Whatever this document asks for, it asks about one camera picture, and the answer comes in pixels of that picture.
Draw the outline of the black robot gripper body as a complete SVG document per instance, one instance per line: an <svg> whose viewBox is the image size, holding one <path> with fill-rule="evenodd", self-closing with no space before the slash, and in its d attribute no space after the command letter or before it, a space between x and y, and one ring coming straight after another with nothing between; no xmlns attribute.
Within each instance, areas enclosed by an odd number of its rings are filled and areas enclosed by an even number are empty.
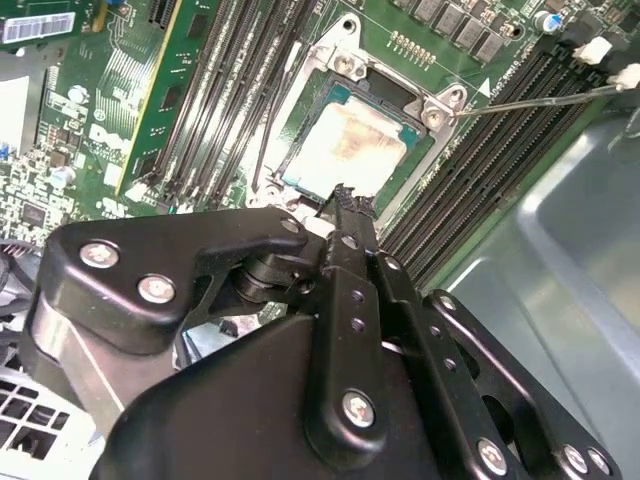
<svg viewBox="0 0 640 480"><path fill-rule="evenodd" d="M388 347L386 448L352 471L316 455L302 419L311 339L310 317L276 321L147 390L114 425L92 479L440 479L406 362ZM505 443L542 479L548 442L539 426L487 397Z"/></svg>

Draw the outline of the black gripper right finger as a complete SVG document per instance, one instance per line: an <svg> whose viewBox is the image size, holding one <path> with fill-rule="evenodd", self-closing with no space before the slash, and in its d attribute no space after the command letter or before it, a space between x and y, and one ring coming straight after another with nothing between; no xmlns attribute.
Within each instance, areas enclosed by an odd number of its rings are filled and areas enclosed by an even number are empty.
<svg viewBox="0 0 640 480"><path fill-rule="evenodd" d="M363 479L618 479L605 447L453 295L420 295L356 201L391 344L390 443Z"/></svg>

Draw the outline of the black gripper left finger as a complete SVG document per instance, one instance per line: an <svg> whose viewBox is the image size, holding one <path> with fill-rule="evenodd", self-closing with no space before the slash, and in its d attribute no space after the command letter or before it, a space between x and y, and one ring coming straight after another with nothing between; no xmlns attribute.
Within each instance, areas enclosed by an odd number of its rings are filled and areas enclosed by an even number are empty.
<svg viewBox="0 0 640 480"><path fill-rule="evenodd" d="M109 438L155 385L276 321L310 317L306 439L332 468L362 469L384 450L388 409L358 198L335 188L324 238L273 207L60 227L28 334Z"/></svg>

